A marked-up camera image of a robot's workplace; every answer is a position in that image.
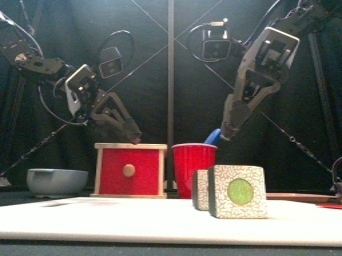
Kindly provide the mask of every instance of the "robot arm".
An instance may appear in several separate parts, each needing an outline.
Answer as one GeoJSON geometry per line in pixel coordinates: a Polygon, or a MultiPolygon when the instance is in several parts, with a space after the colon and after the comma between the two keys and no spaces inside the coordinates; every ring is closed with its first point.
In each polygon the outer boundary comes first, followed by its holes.
{"type": "MultiPolygon", "coordinates": [[[[109,126],[127,142],[140,142],[142,132],[117,95],[111,92],[107,96],[99,89],[97,75],[88,65],[75,68],[59,58],[45,59],[32,36],[1,11],[0,51],[21,75],[39,85],[39,89],[49,83],[65,92],[75,120],[71,124],[87,125],[92,121],[97,125],[109,126]]],[[[112,57],[99,65],[100,76],[107,78],[117,73],[121,66],[117,63],[117,49],[107,48],[103,51],[105,56],[112,57]]]]}
{"type": "Polygon", "coordinates": [[[326,8],[318,0],[299,0],[297,8],[266,27],[251,43],[238,69],[234,93],[224,103],[222,139],[231,140],[260,102],[280,89],[299,45],[298,37],[321,28],[338,9],[333,6],[326,8]]]}

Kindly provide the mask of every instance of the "wooden box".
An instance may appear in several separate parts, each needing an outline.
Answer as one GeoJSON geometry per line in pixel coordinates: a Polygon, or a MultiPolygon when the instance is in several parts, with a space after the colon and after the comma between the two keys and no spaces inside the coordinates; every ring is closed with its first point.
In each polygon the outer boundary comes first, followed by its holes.
{"type": "Polygon", "coordinates": [[[166,198],[164,144],[96,143],[92,196],[166,198]]]}

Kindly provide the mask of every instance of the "blue object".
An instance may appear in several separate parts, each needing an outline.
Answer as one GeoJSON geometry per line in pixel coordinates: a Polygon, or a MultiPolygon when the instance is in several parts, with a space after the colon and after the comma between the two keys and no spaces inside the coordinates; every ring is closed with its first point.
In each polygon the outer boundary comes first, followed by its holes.
{"type": "Polygon", "coordinates": [[[215,129],[212,133],[208,135],[204,144],[215,145],[219,143],[220,138],[220,129],[215,129]]]}

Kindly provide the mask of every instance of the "speckled box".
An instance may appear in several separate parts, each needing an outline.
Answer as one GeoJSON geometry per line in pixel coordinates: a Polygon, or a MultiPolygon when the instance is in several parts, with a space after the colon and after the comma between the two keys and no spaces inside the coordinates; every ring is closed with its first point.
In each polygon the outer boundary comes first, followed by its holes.
{"type": "Polygon", "coordinates": [[[192,175],[192,204],[195,209],[208,210],[208,170],[198,170],[192,175]]]}
{"type": "Polygon", "coordinates": [[[220,219],[267,217],[263,168],[215,165],[208,170],[210,214],[220,219]]]}

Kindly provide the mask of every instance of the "table surface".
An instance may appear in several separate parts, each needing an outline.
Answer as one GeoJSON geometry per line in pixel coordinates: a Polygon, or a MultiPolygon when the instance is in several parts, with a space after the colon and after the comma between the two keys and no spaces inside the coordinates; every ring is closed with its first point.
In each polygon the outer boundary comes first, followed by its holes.
{"type": "Polygon", "coordinates": [[[191,200],[76,197],[0,207],[0,239],[163,244],[342,246],[342,212],[267,201],[266,219],[218,219],[191,200]]]}
{"type": "MultiPolygon", "coordinates": [[[[13,204],[24,204],[36,202],[37,204],[45,204],[51,202],[45,199],[36,199],[32,197],[28,191],[20,190],[20,191],[0,191],[0,205],[13,205],[13,204]]],[[[333,215],[341,215],[342,212],[339,210],[329,210],[329,212],[334,212],[333,215]]],[[[32,217],[32,212],[17,212],[15,216],[11,216],[8,219],[8,222],[3,223],[13,223],[17,219],[29,219],[32,217]]],[[[92,215],[89,212],[81,212],[80,216],[83,216],[80,219],[85,219],[85,223],[91,222],[96,216],[92,215]]],[[[37,216],[35,217],[39,219],[40,223],[37,225],[44,224],[44,220],[49,219],[48,216],[43,217],[37,216]]],[[[306,219],[307,224],[313,223],[314,219],[313,216],[306,219]]],[[[167,219],[164,219],[163,222],[164,225],[170,226],[170,222],[167,219]]],[[[338,233],[335,227],[335,223],[329,228],[325,227],[325,232],[330,229],[333,233],[338,233]]],[[[232,244],[198,244],[198,243],[183,243],[183,242],[175,242],[175,243],[147,243],[147,242],[130,242],[130,241],[121,241],[121,242],[93,242],[93,241],[63,241],[63,240],[45,240],[45,239],[36,239],[36,240],[25,240],[25,239],[1,239],[0,240],[0,251],[5,255],[314,255],[314,256],[323,256],[323,255],[339,255],[342,253],[342,247],[339,246],[329,246],[327,244],[322,246],[315,245],[232,245],[232,244]]]]}

